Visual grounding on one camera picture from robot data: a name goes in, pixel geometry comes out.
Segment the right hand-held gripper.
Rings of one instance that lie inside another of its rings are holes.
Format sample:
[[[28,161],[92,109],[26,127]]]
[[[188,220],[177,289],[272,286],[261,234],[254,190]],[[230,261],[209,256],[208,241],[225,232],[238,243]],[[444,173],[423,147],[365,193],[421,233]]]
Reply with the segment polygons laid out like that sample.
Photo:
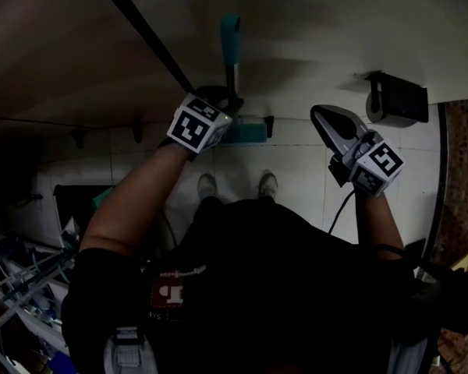
[[[328,168],[340,186],[350,182],[377,197],[402,170],[405,162],[392,144],[351,111],[317,104],[310,109],[310,119],[328,140],[333,152]]]

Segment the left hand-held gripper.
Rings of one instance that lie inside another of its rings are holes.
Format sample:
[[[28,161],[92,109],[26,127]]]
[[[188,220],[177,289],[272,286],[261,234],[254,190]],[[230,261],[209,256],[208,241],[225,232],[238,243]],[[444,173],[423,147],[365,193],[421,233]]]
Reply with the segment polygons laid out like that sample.
[[[244,105],[244,99],[239,97],[232,102],[234,112]],[[166,138],[158,147],[180,145],[190,153],[192,161],[196,155],[222,141],[233,122],[228,107],[226,86],[202,86],[194,93],[188,93],[175,110]]]

